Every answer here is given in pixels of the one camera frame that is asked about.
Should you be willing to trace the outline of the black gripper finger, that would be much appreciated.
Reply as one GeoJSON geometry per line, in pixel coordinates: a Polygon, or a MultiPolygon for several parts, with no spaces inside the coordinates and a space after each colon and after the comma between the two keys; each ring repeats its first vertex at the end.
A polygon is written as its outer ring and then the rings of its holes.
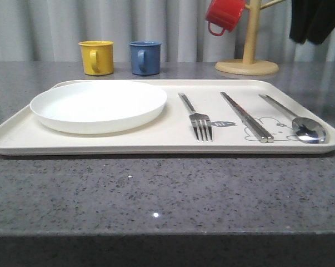
{"type": "Polygon", "coordinates": [[[335,0],[320,1],[311,21],[307,40],[322,44],[335,28],[335,0]]]}
{"type": "Polygon", "coordinates": [[[303,44],[307,32],[319,6],[319,1],[291,0],[292,18],[289,37],[295,43],[303,44]]]}

